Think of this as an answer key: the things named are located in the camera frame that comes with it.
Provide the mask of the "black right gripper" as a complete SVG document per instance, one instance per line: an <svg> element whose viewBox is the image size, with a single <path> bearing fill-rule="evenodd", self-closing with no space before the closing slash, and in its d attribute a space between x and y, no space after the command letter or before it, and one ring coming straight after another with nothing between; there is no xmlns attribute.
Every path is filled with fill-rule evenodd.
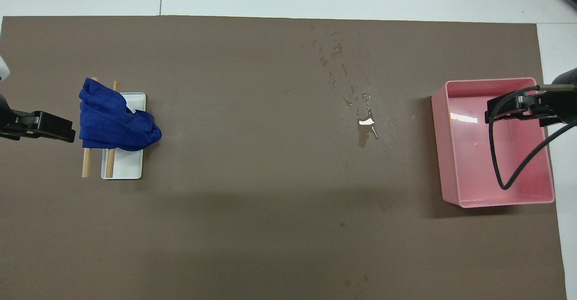
<svg viewBox="0 0 577 300"><path fill-rule="evenodd" d="M538 120L541 127L570 123L570 92L510 92L487 101L485 122Z"/></svg>

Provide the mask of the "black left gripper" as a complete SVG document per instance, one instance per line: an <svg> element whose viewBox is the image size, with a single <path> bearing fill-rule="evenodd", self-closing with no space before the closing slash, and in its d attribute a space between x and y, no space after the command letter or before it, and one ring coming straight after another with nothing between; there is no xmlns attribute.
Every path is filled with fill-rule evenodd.
<svg viewBox="0 0 577 300"><path fill-rule="evenodd" d="M68 143L74 142L76 130L73 129L73 122L45 111L25 113L23 111L10 110L8 112L8 139L20 140L22 137L32 139L43 137L40 132L37 132L40 119L41 131L47 138Z"/></svg>

